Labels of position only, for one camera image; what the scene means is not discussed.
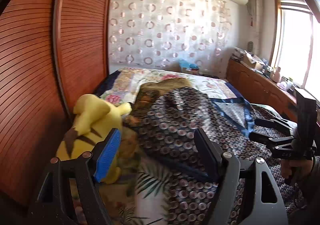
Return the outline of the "person's right hand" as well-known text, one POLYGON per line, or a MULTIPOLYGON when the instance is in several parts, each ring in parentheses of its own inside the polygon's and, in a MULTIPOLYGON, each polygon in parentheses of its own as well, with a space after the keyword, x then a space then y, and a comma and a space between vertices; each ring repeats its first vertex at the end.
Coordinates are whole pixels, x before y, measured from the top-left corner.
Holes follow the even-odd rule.
POLYGON ((319 157, 312 160, 281 160, 281 175, 290 177, 304 194, 319 192, 319 157))

